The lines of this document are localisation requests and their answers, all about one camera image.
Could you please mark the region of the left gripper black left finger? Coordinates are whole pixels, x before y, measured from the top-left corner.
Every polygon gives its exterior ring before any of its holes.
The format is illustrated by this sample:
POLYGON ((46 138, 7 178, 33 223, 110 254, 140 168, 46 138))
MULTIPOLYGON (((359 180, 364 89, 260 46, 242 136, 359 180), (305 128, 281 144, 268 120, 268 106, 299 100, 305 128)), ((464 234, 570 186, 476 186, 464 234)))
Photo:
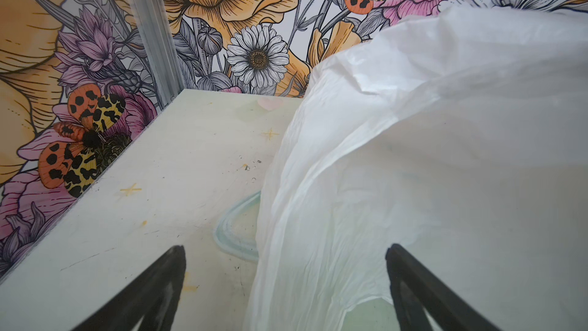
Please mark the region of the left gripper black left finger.
POLYGON ((185 248, 168 249, 76 330, 170 330, 185 280, 185 248))

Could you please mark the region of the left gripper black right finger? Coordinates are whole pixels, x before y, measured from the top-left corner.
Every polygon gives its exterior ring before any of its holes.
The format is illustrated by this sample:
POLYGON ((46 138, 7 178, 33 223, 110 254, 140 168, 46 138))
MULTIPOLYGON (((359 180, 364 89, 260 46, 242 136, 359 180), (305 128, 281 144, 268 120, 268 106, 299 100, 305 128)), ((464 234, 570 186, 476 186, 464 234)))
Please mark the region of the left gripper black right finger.
POLYGON ((402 331, 431 330, 430 318, 442 330, 498 329, 401 245, 388 248, 385 259, 402 331))

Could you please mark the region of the translucent white plastic bag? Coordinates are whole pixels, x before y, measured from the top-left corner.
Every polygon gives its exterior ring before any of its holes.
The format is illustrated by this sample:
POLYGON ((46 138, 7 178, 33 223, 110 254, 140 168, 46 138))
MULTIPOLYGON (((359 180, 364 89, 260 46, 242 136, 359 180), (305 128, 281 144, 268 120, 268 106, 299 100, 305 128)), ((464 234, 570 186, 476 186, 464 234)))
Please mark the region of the translucent white plastic bag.
POLYGON ((268 169, 246 330, 339 330, 406 248, 503 330, 587 328, 587 19, 454 7, 320 63, 268 169))

